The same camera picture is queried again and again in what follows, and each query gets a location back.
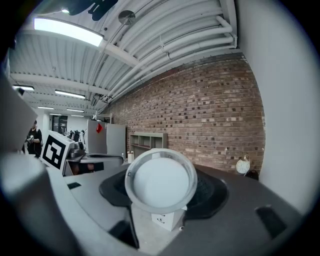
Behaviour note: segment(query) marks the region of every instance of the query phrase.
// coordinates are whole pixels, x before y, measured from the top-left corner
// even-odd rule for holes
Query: cardboard box
[[[184,215],[185,210],[179,209],[167,214],[151,214],[151,219],[154,223],[157,223],[160,227],[166,230],[172,231],[177,225],[178,221]]]

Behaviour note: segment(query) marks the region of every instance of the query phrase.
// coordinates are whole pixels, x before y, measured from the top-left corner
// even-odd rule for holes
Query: ceiling
[[[33,18],[39,15],[33,15],[17,35],[15,50],[9,53],[10,79],[13,84],[34,87],[24,94],[32,107],[52,107],[50,113],[57,114],[69,114],[66,109],[72,108],[92,116],[106,106],[102,99],[113,87],[162,44],[217,28],[217,15],[234,28],[233,9],[233,0],[119,0],[99,21],[93,21],[86,11],[75,16],[63,12],[45,15],[101,34],[103,43],[98,47],[34,30]],[[119,22],[123,10],[135,13],[133,24]],[[146,74],[152,75],[158,68]],[[85,95],[86,99],[57,95],[55,89]]]

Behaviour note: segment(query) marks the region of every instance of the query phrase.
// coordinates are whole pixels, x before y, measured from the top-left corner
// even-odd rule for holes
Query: corrugated ceiling panel
[[[132,68],[129,65],[112,56],[108,56],[103,63],[94,84],[109,90],[115,85],[114,83],[119,79],[119,76],[120,78],[123,77],[131,69]]]
[[[97,49],[53,36],[21,34],[10,51],[12,73],[41,75],[88,84],[99,63]]]

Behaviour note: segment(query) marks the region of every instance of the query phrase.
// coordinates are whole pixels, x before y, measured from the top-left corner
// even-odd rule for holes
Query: black object
[[[110,178],[105,179],[99,186],[100,194],[113,206],[126,207],[128,220],[118,222],[109,233],[122,242],[139,248],[134,221],[131,213],[131,200],[125,188],[125,176],[127,170],[123,170]]]
[[[218,178],[196,169],[198,183],[193,198],[187,204],[183,220],[212,217],[228,200],[228,188]]]
[[[92,15],[93,21],[99,21],[117,2],[118,0],[70,0],[65,4],[65,7],[69,11],[69,15],[73,16],[84,12],[94,4],[88,14]]]
[[[129,207],[132,202],[125,188],[127,170],[105,179],[99,186],[100,194],[113,206]]]
[[[113,206],[129,207],[132,204],[125,188],[126,171],[105,179],[99,186],[100,194]],[[210,218],[228,199],[228,189],[223,181],[198,170],[197,177],[197,188],[187,204],[183,220]]]
[[[136,235],[134,220],[130,207],[128,207],[128,220],[119,221],[110,231],[109,234],[118,238],[122,242],[139,249],[139,240]]]
[[[270,205],[259,207],[255,209],[255,212],[264,224],[271,238],[274,239],[287,228],[287,225],[275,213]]]
[[[254,179],[256,181],[259,180],[259,173],[256,170],[249,170],[247,173],[244,175],[245,177]]]
[[[78,182],[73,182],[67,185],[70,190],[80,187],[81,185]]]

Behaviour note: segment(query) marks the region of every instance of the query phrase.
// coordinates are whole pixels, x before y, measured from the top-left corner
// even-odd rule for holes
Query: white panel
[[[87,123],[88,119],[85,117],[68,116],[66,130],[68,132],[76,130],[78,130],[79,132],[81,132],[82,130],[85,131],[87,129]]]
[[[237,6],[239,46],[265,114],[260,181],[307,214],[320,180],[318,55],[299,23],[280,6],[259,0],[238,0]]]

